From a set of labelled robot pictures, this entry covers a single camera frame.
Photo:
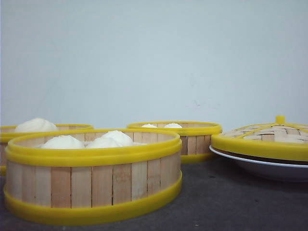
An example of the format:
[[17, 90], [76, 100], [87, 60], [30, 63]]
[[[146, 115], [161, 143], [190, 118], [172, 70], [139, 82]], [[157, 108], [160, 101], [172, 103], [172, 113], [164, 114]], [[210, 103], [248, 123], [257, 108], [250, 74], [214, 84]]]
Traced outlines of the small white bun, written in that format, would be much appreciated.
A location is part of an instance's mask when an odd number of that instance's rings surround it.
[[164, 126], [164, 128], [182, 128], [182, 125], [178, 123], [168, 123]]
[[142, 128], [156, 128], [157, 126], [154, 124], [148, 123], [148, 124], [143, 124], [141, 127]]

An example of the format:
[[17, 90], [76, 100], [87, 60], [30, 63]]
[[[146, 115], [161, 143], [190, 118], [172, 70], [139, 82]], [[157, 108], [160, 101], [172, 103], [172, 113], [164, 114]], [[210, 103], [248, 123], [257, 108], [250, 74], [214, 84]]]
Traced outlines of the large white bun left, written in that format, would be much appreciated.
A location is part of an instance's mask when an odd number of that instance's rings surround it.
[[15, 128], [16, 133], [23, 132], [47, 132], [47, 131], [57, 131], [58, 128], [48, 120], [43, 118], [34, 118], [29, 121], [26, 121], [22, 124], [19, 124]]

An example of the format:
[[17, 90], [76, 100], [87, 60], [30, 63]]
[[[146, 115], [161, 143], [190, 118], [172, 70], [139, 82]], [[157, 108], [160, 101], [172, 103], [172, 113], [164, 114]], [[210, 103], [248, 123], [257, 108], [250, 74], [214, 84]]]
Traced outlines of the white plate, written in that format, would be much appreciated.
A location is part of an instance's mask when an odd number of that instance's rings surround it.
[[271, 180], [289, 182], [307, 182], [308, 166], [304, 164], [282, 163], [277, 160], [257, 159], [254, 157], [234, 154], [209, 147], [209, 149], [225, 158], [235, 162], [239, 167], [250, 174]]

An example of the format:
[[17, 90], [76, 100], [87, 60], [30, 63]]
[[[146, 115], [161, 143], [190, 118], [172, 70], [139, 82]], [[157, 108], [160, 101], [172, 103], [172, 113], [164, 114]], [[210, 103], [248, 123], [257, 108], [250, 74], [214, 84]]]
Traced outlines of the woven bamboo steamer lid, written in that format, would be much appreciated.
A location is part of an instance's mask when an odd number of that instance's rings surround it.
[[308, 126], [289, 123], [282, 115], [275, 121], [253, 124], [212, 135], [211, 147], [246, 156], [286, 161], [308, 160]]

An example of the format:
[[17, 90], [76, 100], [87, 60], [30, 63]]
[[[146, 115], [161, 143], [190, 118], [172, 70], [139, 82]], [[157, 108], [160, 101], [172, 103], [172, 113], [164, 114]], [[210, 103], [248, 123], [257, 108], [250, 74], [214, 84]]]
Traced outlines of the bamboo steamer basket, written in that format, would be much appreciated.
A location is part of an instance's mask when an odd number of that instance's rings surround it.
[[173, 201], [181, 190], [181, 139], [171, 131], [124, 129], [129, 147], [90, 149], [105, 129], [70, 135], [82, 149], [43, 149], [58, 132], [9, 141], [4, 204], [16, 217], [51, 225], [129, 219]]

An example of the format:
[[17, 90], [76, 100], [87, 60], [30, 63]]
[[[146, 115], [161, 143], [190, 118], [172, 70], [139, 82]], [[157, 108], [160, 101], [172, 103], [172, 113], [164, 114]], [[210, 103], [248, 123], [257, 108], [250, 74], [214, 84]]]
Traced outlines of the white bun front right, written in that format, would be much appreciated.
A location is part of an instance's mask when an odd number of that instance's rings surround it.
[[125, 133], [113, 130], [109, 131], [101, 137], [96, 138], [89, 143], [86, 148], [99, 149], [99, 148], [117, 148], [117, 147], [129, 147], [133, 145], [132, 138]]

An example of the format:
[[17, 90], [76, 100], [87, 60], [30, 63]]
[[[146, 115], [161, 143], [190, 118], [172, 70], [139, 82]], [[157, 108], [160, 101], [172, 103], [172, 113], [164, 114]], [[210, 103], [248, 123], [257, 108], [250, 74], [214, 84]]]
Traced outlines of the white bun front left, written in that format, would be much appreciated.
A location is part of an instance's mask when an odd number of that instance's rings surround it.
[[70, 135], [54, 137], [40, 146], [42, 149], [83, 149], [84, 143]]

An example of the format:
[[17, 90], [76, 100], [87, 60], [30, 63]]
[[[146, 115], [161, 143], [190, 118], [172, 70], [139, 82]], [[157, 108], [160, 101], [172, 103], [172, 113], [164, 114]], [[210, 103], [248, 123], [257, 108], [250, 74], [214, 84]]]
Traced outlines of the small white bun rear right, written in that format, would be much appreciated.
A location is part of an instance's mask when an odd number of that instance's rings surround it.
[[164, 126], [164, 128], [182, 128], [182, 125], [178, 123], [168, 123]]

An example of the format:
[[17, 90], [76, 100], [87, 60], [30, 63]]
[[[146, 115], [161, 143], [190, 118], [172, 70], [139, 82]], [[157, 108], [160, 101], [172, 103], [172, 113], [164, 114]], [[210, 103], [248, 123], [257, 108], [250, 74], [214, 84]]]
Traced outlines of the small white bun rear left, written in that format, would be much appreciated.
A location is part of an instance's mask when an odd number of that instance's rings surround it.
[[143, 124], [141, 127], [142, 128], [156, 128], [157, 126], [154, 124], [148, 123], [148, 124]]

